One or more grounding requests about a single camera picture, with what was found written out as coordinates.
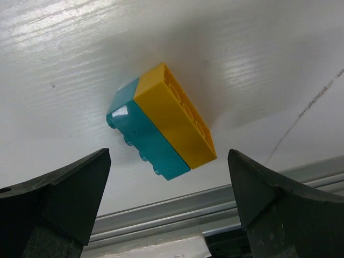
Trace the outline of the yellow rectangular brick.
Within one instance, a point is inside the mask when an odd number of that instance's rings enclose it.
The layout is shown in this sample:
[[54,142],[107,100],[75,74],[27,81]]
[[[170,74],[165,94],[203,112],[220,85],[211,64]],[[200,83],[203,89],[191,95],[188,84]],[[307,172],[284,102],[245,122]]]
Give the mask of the yellow rectangular brick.
[[165,63],[139,77],[134,101],[191,169],[217,158],[209,127]]

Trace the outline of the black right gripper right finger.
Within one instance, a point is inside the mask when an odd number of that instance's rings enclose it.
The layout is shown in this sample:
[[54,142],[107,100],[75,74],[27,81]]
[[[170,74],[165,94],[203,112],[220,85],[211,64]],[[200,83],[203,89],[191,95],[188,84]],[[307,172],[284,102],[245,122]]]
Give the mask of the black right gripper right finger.
[[270,170],[235,149],[228,167],[253,257],[343,257],[343,197]]

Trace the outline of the teal and yellow brick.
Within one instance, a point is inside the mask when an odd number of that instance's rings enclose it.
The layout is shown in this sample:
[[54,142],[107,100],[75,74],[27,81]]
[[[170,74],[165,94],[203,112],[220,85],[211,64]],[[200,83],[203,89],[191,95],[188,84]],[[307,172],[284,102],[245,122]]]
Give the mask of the teal and yellow brick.
[[106,122],[118,129],[124,141],[134,146],[157,175],[172,180],[191,169],[134,101],[139,79],[120,88],[106,113]]

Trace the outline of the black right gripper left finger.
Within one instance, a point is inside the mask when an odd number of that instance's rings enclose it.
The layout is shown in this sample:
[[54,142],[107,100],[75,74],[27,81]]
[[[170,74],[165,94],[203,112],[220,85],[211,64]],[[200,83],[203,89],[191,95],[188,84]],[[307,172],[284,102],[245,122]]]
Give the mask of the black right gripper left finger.
[[111,167],[102,148],[65,167],[1,189],[1,257],[80,257]]

